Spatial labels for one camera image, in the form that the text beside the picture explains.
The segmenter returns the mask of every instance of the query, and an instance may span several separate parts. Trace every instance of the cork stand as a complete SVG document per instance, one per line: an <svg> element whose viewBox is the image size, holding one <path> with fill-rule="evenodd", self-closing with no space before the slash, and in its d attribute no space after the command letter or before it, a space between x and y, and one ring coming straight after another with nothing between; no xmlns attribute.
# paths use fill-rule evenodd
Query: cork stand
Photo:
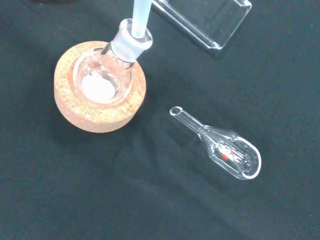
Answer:
<svg viewBox="0 0 320 240"><path fill-rule="evenodd" d="M77 59L106 45L104 41L88 41L73 46L59 59L54 72L54 99L58 109L70 123L93 133L107 133L123 127L136 114L146 95L146 77L138 62L131 71L130 92L116 105L93 102L75 90L73 69Z"/></svg>

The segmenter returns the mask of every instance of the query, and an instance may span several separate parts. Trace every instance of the black fabric surface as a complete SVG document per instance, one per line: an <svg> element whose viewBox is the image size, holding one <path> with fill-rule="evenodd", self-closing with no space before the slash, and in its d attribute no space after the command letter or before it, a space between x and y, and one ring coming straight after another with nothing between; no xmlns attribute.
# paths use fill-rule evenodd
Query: black fabric surface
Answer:
<svg viewBox="0 0 320 240"><path fill-rule="evenodd" d="M112 40L133 1L1 1L0 239L320 239L320 5L251 2L218 57L153 10L144 103L94 134L58 111L55 66ZM252 142L260 175L212 162L174 106Z"/></svg>

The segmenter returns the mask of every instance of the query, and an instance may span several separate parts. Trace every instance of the plastic tube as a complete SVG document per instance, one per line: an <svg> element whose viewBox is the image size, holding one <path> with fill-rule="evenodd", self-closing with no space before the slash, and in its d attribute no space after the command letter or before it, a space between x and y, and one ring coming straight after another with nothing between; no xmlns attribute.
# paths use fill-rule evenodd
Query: plastic tube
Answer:
<svg viewBox="0 0 320 240"><path fill-rule="evenodd" d="M136 39L145 36L152 0L134 0L131 34Z"/></svg>

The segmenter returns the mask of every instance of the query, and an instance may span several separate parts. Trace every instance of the glass flask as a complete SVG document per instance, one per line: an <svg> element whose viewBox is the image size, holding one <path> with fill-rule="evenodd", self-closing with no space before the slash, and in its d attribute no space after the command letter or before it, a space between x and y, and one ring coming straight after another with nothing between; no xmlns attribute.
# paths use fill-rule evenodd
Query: glass flask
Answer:
<svg viewBox="0 0 320 240"><path fill-rule="evenodd" d="M116 105L130 92L131 70L153 38L149 30L142 38L131 34L132 20L124 19L114 39L105 48L92 49L73 68L75 91L98 104Z"/></svg>
<svg viewBox="0 0 320 240"><path fill-rule="evenodd" d="M261 169L261 155L250 142L231 130L202 124L181 107L171 108L170 114L194 131L209 157L240 180L254 179Z"/></svg>

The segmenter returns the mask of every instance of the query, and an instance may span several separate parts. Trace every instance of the transparent container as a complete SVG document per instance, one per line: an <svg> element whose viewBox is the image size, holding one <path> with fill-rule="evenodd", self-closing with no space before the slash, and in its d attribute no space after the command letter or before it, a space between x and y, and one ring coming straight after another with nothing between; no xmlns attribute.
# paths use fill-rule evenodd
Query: transparent container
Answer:
<svg viewBox="0 0 320 240"><path fill-rule="evenodd" d="M170 114L198 135L211 160L224 170L240 180L258 176L261 155L250 142L234 131L201 123L179 106L171 108Z"/></svg>
<svg viewBox="0 0 320 240"><path fill-rule="evenodd" d="M132 19L124 19L117 35L105 48L92 49L78 58L73 68L73 83L83 99L106 108L127 97L132 86L133 66L153 43L148 29L139 39L131 35L131 30Z"/></svg>
<svg viewBox="0 0 320 240"><path fill-rule="evenodd" d="M153 0L153 4L207 49L221 50L246 17L248 0Z"/></svg>

